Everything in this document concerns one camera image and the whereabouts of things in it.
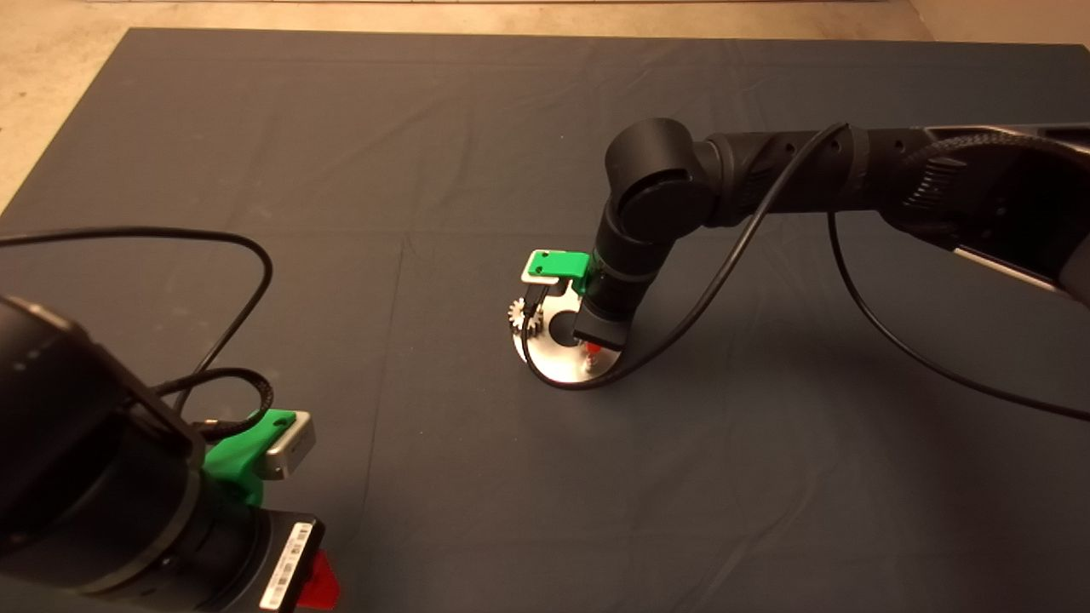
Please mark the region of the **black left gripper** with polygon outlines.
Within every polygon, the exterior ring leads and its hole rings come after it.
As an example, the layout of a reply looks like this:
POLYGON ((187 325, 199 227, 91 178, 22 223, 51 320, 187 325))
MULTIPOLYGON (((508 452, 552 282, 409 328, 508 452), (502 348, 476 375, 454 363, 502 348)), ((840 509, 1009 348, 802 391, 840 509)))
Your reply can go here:
POLYGON ((341 587, 320 544, 326 526, 311 513, 265 510, 268 537, 254 579, 256 612, 335 610, 341 587))

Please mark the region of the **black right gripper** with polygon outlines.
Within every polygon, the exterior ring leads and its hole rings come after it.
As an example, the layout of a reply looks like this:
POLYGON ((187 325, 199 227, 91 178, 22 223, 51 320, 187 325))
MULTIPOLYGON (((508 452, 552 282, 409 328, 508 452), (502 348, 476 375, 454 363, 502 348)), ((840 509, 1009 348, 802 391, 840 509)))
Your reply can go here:
POLYGON ((618 315, 600 310, 592 301, 582 300, 577 310, 573 337, 580 339, 583 354, 595 358, 607 349, 623 349, 631 330, 630 315, 618 315))

